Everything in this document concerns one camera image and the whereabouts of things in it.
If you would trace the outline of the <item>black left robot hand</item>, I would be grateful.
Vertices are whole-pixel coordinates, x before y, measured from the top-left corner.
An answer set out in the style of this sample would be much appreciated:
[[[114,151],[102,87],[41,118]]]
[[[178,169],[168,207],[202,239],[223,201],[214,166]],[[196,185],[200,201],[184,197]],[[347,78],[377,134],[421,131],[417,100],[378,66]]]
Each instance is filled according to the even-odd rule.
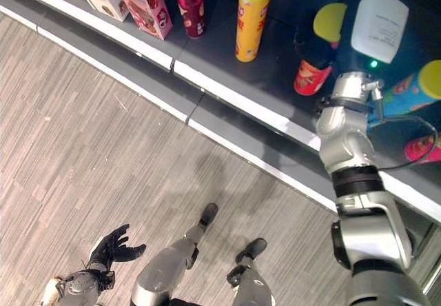
[[[86,267],[107,272],[111,270],[113,262],[130,262],[141,257],[146,250],[146,244],[128,247],[126,243],[129,237],[126,233],[129,227],[129,224],[124,224],[101,238],[91,251]]]

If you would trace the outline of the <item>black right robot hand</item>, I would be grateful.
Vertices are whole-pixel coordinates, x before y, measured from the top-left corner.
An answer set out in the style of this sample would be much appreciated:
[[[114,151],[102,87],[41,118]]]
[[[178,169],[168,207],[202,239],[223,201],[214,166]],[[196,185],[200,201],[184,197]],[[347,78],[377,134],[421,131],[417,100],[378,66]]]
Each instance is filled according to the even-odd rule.
[[[396,57],[408,16],[400,0],[328,3],[296,31],[299,70],[376,73]]]

